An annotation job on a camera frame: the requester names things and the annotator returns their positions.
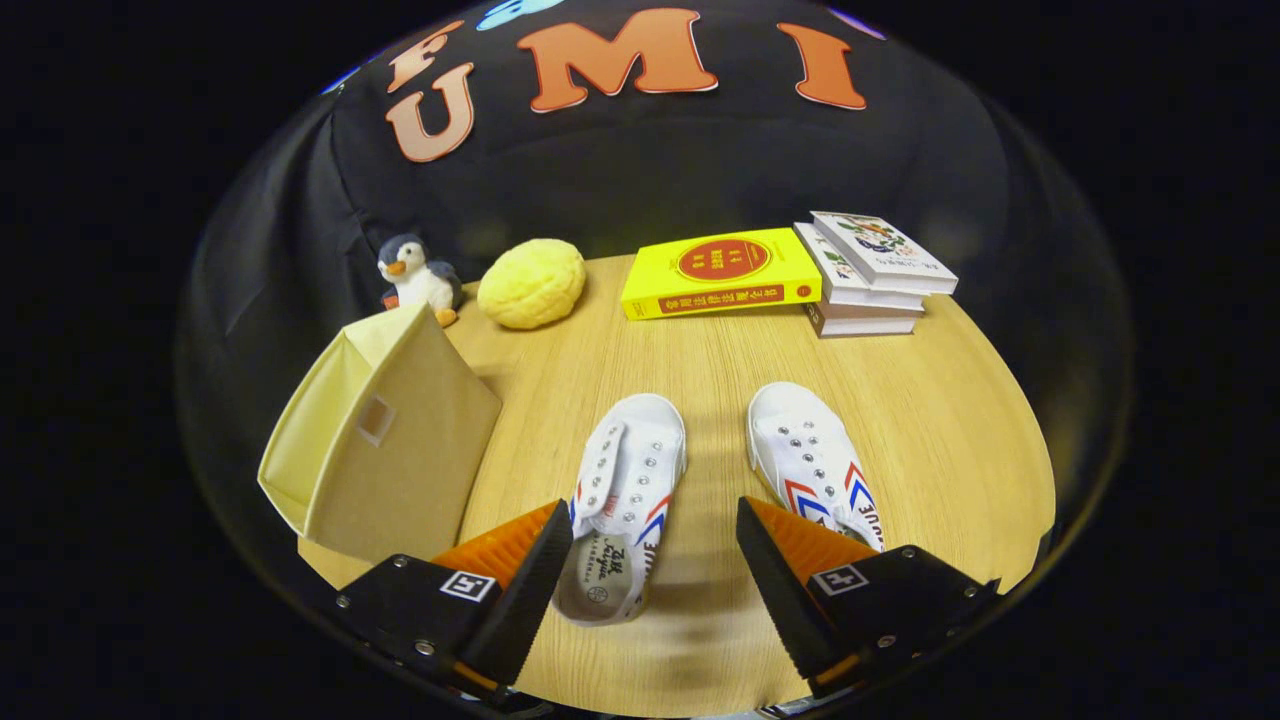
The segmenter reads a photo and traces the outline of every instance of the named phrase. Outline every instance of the letter m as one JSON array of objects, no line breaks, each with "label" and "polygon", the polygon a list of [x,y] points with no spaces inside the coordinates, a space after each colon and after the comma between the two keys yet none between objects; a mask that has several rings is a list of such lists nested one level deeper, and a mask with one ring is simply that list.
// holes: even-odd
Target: letter m
[{"label": "letter m", "polygon": [[631,15],[613,41],[577,23],[563,23],[526,35],[516,47],[534,54],[538,97],[535,113],[572,108],[586,100],[586,88],[573,85],[570,68],[605,95],[617,95],[631,74],[636,58],[644,72],[636,78],[641,92],[700,92],[719,81],[703,68],[694,45],[694,10],[657,8]]}]

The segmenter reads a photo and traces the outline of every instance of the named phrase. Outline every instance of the yellow book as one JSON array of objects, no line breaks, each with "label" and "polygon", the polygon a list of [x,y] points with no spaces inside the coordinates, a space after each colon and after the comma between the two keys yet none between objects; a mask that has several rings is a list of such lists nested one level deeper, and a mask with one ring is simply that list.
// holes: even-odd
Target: yellow book
[{"label": "yellow book", "polygon": [[735,307],[813,302],[822,273],[791,228],[732,232],[648,245],[622,288],[632,320]]}]

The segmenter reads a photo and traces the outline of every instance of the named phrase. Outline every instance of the penguin plush toy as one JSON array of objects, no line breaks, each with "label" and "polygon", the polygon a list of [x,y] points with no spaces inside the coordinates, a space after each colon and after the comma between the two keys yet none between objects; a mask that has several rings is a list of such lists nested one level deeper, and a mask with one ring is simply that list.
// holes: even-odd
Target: penguin plush toy
[{"label": "penguin plush toy", "polygon": [[442,327],[458,319],[462,281],[453,265],[431,260],[426,245],[416,234],[398,234],[384,242],[378,251],[378,272],[392,283],[392,288],[383,295],[383,305],[388,310],[429,302]]}]

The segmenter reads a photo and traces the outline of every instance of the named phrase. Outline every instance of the white canvas shoe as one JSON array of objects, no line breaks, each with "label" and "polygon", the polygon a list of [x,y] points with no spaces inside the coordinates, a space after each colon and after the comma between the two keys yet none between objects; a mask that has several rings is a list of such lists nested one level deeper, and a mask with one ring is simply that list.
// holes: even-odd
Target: white canvas shoe
[{"label": "white canvas shoe", "polygon": [[751,469],[792,512],[884,551],[858,451],[817,395],[788,382],[762,387],[746,410],[746,436]]},{"label": "white canvas shoe", "polygon": [[686,464],[685,421],[660,395],[625,397],[595,427],[568,503],[573,544],[552,596],[571,623],[626,623],[644,609],[645,580]]}]

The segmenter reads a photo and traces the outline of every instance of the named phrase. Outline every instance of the wooden table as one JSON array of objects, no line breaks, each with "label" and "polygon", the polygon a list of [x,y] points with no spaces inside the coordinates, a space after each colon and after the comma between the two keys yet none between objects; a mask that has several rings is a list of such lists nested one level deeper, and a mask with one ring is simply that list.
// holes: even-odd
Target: wooden table
[{"label": "wooden table", "polygon": [[[733,536],[737,498],[773,500],[750,470],[745,414],[769,382],[809,387],[844,419],[888,547],[915,543],[970,577],[1028,574],[1053,523],[1053,477],[1009,368],[950,297],[914,334],[815,337],[797,305],[628,322],[618,297],[634,256],[588,263],[572,315],[508,331],[474,302],[445,333],[503,410],[458,542],[557,497],[618,398],[668,397],[685,418],[689,470],[672,497],[635,621],[579,628],[548,607],[516,689],[599,712],[718,715],[809,694]],[[475,296],[475,286],[468,286]],[[300,542],[334,587],[364,561]]]}]

